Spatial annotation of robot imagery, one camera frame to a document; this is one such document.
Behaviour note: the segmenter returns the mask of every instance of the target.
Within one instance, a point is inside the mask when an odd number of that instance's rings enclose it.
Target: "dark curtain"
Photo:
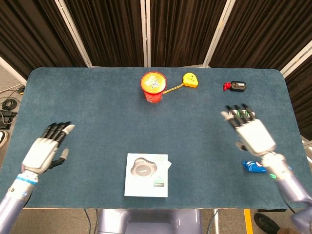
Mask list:
[[[153,67],[202,64],[225,0],[151,0]]]
[[[312,56],[285,79],[302,136],[312,140]]]
[[[66,0],[92,65],[143,67],[140,0]]]
[[[311,0],[237,0],[209,65],[281,70],[311,40]]]
[[[85,66],[54,1],[0,1],[0,56],[24,78],[38,67]]]

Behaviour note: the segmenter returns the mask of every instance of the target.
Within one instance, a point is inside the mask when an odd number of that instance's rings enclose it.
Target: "black key fob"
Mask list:
[[[231,91],[236,91],[236,92],[244,92],[246,89],[246,83],[242,81],[232,81],[231,82]]]

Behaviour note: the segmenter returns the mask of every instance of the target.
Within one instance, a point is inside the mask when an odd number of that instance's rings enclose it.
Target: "blue snack packet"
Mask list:
[[[265,169],[264,166],[262,166],[260,163],[256,161],[242,161],[242,164],[246,168],[248,172],[259,172],[259,173],[266,173],[267,170]]]

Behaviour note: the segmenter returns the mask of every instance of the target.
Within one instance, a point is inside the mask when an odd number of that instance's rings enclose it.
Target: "black shoe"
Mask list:
[[[5,131],[0,131],[0,148],[5,144],[8,139],[8,133]]]
[[[258,227],[267,234],[277,234],[277,231],[280,230],[277,223],[264,214],[256,213],[253,218]]]

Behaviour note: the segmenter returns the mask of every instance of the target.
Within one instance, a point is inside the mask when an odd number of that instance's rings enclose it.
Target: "plastic cup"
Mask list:
[[[166,78],[159,72],[148,72],[141,79],[141,87],[146,100],[151,103],[161,101],[162,92],[166,88]]]

